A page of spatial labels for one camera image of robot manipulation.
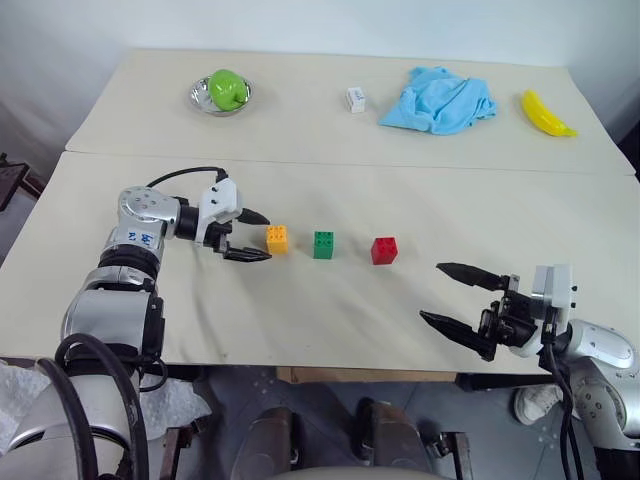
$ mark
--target toy block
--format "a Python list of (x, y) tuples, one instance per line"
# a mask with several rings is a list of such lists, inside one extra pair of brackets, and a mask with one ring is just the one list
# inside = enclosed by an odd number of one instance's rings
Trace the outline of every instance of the toy block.
[(371, 261), (374, 265), (389, 265), (398, 255), (394, 237), (376, 238), (371, 247)]
[(333, 256), (333, 232), (315, 232), (313, 258), (330, 260)]
[(270, 225), (267, 227), (267, 250), (271, 255), (287, 253), (289, 250), (287, 227), (284, 225)]

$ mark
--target small white box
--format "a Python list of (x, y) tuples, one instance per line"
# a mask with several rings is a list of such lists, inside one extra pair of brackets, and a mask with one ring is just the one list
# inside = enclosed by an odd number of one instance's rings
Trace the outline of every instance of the small white box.
[(347, 103), (351, 113), (364, 112), (364, 92), (360, 87), (347, 88)]

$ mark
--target red lego brick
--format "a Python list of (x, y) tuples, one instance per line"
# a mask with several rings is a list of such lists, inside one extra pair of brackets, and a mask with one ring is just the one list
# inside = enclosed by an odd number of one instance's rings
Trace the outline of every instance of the red lego brick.
[(371, 247), (371, 261), (374, 265), (389, 265), (398, 255), (394, 237), (376, 238)]

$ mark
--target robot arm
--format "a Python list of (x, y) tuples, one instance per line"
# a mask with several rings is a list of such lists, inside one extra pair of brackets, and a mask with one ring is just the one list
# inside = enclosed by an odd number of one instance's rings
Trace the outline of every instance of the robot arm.
[[(115, 355), (113, 358), (117, 357), (116, 363), (124, 367), (127, 383), (135, 392), (139, 391), (145, 367), (161, 363), (163, 300), (158, 296), (156, 280), (165, 239), (175, 236), (191, 240), (229, 260), (253, 262), (271, 257), (258, 249), (230, 246), (227, 237), (233, 220), (253, 225), (269, 221), (243, 208), (235, 183), (226, 172), (217, 170), (219, 181), (202, 195), (199, 208), (150, 186), (124, 190), (118, 198), (118, 225), (109, 235), (98, 267), (89, 273), (65, 314), (63, 344), (69, 343), (65, 339), (74, 334), (97, 339)], [(137, 409), (132, 403), (126, 403), (125, 408), (120, 387), (116, 388), (109, 369), (87, 345), (70, 345), (62, 358), (58, 353), (56, 361), (70, 378), (90, 426), (98, 471), (115, 475), (109, 478), (146, 480), (146, 438), (140, 441), (132, 433), (135, 428), (144, 436), (139, 403)], [(0, 461), (0, 478), (80, 477), (77, 448), (74, 458), (77, 438), (69, 428), (67, 410), (68, 403), (63, 405), (54, 386), (47, 387)]]
[(538, 267), (530, 297), (517, 292), (518, 277), (498, 276), (457, 263), (438, 268), (467, 285), (503, 290), (500, 301), (481, 315), (478, 332), (442, 315), (420, 312), (444, 336), (491, 361), (498, 344), (516, 355), (541, 356), (551, 344), (568, 372), (573, 401), (595, 448), (605, 480), (640, 478), (640, 360), (631, 342), (611, 328), (582, 320), (568, 321), (575, 306), (571, 271), (566, 265)]

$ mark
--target green lego brick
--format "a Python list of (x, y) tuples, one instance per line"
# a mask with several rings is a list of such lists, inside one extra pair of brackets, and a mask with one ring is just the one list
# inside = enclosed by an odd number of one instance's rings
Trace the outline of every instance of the green lego brick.
[(313, 258), (330, 260), (333, 256), (333, 232), (315, 232)]

